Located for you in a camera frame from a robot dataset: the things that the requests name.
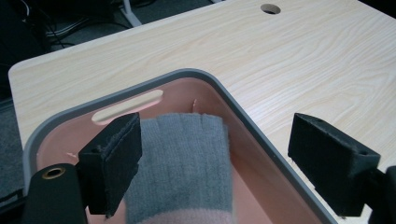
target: gray sock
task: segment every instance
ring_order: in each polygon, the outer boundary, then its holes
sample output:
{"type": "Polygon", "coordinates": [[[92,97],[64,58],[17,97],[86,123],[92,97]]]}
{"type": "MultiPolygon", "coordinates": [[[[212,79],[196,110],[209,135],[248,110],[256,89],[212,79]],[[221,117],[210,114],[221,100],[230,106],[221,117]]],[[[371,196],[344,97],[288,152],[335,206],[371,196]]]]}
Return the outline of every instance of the gray sock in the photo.
{"type": "Polygon", "coordinates": [[[127,223],[231,223],[232,176],[221,118],[141,121],[143,156],[125,194],[127,223]]]}

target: black cable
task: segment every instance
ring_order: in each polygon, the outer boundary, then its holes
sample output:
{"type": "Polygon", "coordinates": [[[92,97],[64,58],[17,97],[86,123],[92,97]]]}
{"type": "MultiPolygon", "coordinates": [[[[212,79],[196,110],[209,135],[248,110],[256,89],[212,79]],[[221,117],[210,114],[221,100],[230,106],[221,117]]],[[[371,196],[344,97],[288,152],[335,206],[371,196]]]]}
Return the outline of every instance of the black cable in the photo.
{"type": "Polygon", "coordinates": [[[23,197],[23,189],[17,189],[11,193],[9,193],[8,195],[6,195],[5,197],[0,198],[0,203],[6,202],[9,199],[18,196],[18,198],[23,197]]]}
{"type": "Polygon", "coordinates": [[[64,44],[61,42],[61,38],[59,38],[59,36],[57,36],[55,34],[55,31],[52,30],[52,27],[48,26],[49,30],[52,32],[53,36],[55,37],[55,39],[57,40],[57,42],[62,46],[62,48],[64,49],[64,44]]]}
{"type": "Polygon", "coordinates": [[[143,2],[143,3],[136,4],[136,5],[131,5],[131,7],[134,7],[134,8],[148,7],[149,5],[153,4],[155,1],[157,1],[157,0],[151,0],[146,3],[143,2]]]}
{"type": "Polygon", "coordinates": [[[35,8],[38,9],[38,11],[44,16],[46,17],[47,21],[49,21],[50,25],[53,25],[53,30],[57,29],[57,25],[56,25],[56,21],[55,19],[53,19],[49,14],[47,14],[47,12],[45,12],[43,9],[41,9],[41,7],[38,4],[35,4],[35,8]]]}
{"type": "Polygon", "coordinates": [[[76,44],[62,42],[62,43],[53,43],[53,44],[51,44],[51,45],[75,46],[76,44]]]}
{"type": "Polygon", "coordinates": [[[58,30],[55,30],[55,33],[56,33],[58,36],[67,34],[69,31],[71,31],[71,30],[73,30],[75,27],[77,27],[77,26],[79,26],[79,25],[81,25],[81,24],[87,22],[88,20],[89,20],[88,18],[82,17],[82,18],[80,18],[78,21],[76,21],[76,22],[74,22],[74,23],[72,23],[72,24],[70,24],[70,25],[64,27],[63,29],[61,29],[61,30],[59,30],[59,31],[58,31],[58,30]]]}
{"type": "Polygon", "coordinates": [[[128,27],[128,26],[126,26],[124,24],[118,23],[118,22],[114,22],[114,21],[94,21],[94,22],[91,22],[91,23],[88,23],[88,24],[85,24],[85,25],[80,25],[78,27],[75,27],[68,34],[59,36],[59,40],[57,39],[57,41],[54,41],[51,44],[54,44],[54,43],[59,42],[59,41],[62,41],[63,39],[67,38],[68,36],[75,34],[77,31],[80,31],[80,30],[85,29],[85,28],[90,27],[90,26],[100,25],[100,24],[112,24],[112,25],[118,25],[118,26],[120,26],[120,27],[122,27],[122,28],[124,28],[126,30],[130,29],[130,27],[128,27]]]}

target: gray knit fabric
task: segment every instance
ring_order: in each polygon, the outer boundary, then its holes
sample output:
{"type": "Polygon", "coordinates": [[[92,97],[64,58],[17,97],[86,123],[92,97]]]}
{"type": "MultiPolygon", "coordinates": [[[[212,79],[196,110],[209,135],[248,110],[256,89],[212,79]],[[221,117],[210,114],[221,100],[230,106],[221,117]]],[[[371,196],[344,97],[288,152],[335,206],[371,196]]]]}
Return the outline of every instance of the gray knit fabric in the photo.
{"type": "Polygon", "coordinates": [[[125,194],[127,223],[180,209],[232,212],[228,135],[221,118],[167,114],[141,121],[143,156],[125,194]]]}

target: light wood grain surface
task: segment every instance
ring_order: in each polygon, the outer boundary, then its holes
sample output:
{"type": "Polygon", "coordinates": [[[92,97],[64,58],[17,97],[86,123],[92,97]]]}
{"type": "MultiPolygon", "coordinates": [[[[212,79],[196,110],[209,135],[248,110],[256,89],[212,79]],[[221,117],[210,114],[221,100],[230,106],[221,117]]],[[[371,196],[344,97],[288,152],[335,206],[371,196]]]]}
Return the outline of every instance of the light wood grain surface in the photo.
{"type": "Polygon", "coordinates": [[[295,112],[377,151],[385,171],[396,164],[395,36],[396,20],[354,0],[227,0],[15,65],[21,141],[60,111],[189,67],[218,78],[305,182],[287,157],[295,112]]]}

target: pink tray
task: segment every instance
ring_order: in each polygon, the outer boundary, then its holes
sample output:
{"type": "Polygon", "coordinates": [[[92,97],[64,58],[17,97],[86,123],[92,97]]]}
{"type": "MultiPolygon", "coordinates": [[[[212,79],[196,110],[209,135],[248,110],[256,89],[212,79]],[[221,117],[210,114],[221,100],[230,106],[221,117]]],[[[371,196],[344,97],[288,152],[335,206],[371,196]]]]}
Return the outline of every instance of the pink tray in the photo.
{"type": "Polygon", "coordinates": [[[37,170],[61,162],[77,163],[73,155],[105,127],[105,122],[92,121],[96,112],[156,90],[163,91],[156,102],[123,114],[138,111],[141,119],[148,119],[171,112],[205,113],[222,117],[228,126],[238,223],[336,223],[221,84],[194,69],[155,78],[44,122],[24,151],[26,188],[37,170]]]}

